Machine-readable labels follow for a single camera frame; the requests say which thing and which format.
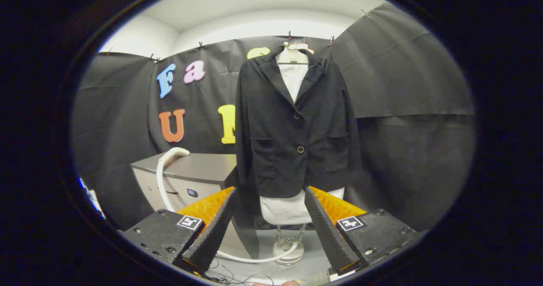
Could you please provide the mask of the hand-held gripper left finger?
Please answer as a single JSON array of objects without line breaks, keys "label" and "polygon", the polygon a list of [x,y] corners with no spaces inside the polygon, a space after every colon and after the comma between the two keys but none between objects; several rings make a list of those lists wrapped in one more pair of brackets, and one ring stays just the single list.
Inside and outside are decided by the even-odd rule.
[{"label": "hand-held gripper left finger", "polygon": [[201,277],[217,255],[238,192],[223,189],[179,211],[159,209],[122,232],[149,256]]}]

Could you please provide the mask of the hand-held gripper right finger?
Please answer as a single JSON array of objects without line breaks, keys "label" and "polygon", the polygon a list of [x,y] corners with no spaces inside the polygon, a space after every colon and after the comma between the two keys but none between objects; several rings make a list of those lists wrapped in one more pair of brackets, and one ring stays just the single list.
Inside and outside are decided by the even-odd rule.
[{"label": "hand-held gripper right finger", "polygon": [[384,209],[365,211],[314,187],[305,190],[305,206],[332,270],[339,276],[390,259],[427,234]]}]

